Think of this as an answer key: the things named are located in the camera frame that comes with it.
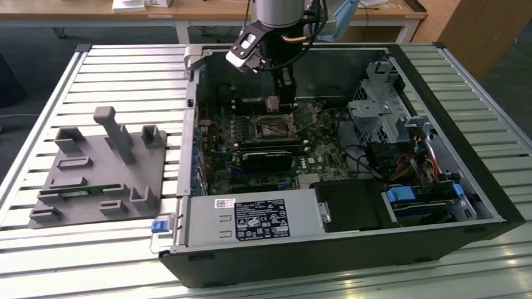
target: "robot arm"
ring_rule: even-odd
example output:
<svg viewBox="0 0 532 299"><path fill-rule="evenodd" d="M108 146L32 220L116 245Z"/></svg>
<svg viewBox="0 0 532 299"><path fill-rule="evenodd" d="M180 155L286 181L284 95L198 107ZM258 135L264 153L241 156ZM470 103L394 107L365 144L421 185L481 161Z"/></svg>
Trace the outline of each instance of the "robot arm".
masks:
<svg viewBox="0 0 532 299"><path fill-rule="evenodd" d="M317 37L337 39L349 24L358 0L340 0L333 20L328 12L330 1L334 2L310 0L305 9L305 0L254 0L257 21L245 26L226 54L226 60L240 71L272 73L280 104L294 99L292 64L309 51Z"/></svg>

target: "gray carpet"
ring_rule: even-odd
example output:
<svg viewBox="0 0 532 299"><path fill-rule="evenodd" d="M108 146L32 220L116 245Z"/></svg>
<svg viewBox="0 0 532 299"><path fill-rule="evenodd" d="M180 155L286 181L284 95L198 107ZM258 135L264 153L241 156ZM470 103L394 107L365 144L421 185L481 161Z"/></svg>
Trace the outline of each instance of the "gray carpet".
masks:
<svg viewBox="0 0 532 299"><path fill-rule="evenodd" d="M194 43L232 42L237 29L210 31L204 36L190 30ZM0 108L0 115L18 113L38 114L58 81L77 44L172 44L177 42L173 28L68 28L66 38L57 39L52 29L0 28L0 53L9 63L14 75L28 93L25 100L8 108ZM482 85L493 95L526 134L532 136L532 122L528 121L532 105L532 26L522 32L517 43L506 51ZM0 179L4 178L36 117L0 118Z"/></svg>

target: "wooden desk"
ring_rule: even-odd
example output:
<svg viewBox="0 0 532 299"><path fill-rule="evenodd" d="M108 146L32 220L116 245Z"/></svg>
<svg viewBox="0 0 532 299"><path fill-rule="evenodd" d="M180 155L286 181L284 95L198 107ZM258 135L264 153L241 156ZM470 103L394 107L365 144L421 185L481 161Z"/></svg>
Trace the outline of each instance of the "wooden desk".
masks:
<svg viewBox="0 0 532 299"><path fill-rule="evenodd" d="M416 12L404 0L396 7L368 10L368 26L397 26L397 42L409 42L426 13ZM241 26L246 0L173 0L170 7L113 14L112 0L1 0L4 27L114 27L173 26L181 44L189 44L190 26ZM358 9L350 26L365 26L365 10Z"/></svg>
<svg viewBox="0 0 532 299"><path fill-rule="evenodd" d="M429 12L414 42L442 42L476 80L532 18L532 0L418 0Z"/></svg>
<svg viewBox="0 0 532 299"><path fill-rule="evenodd" d="M152 15L174 18L178 0L168 8L113 14L112 0L1 0L0 20L148 20Z"/></svg>

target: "power supply label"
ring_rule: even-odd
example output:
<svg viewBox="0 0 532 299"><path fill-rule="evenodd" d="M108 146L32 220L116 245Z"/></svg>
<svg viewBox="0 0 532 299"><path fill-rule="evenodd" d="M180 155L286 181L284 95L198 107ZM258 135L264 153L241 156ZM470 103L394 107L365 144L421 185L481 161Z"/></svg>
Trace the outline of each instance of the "power supply label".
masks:
<svg viewBox="0 0 532 299"><path fill-rule="evenodd" d="M284 199L236 202L234 225L238 241L289 237Z"/></svg>

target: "white label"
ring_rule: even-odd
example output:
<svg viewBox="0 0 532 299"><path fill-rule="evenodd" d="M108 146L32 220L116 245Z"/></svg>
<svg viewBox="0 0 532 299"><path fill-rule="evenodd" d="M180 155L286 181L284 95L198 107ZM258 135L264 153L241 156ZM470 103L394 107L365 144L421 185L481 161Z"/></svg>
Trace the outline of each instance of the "white label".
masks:
<svg viewBox="0 0 532 299"><path fill-rule="evenodd" d="M170 19L172 15L170 14L149 14L148 17L156 17L158 19Z"/></svg>
<svg viewBox="0 0 532 299"><path fill-rule="evenodd" d="M77 192L69 192L69 193L61 193L62 197L70 197L70 196L85 196L89 195L86 191L77 191Z"/></svg>
<svg viewBox="0 0 532 299"><path fill-rule="evenodd" d="M288 230L288 226L277 226L272 228L272 231L285 232Z"/></svg>
<svg viewBox="0 0 532 299"><path fill-rule="evenodd" d="M234 207L233 198L218 198L214 200L214 209L222 209L225 207Z"/></svg>

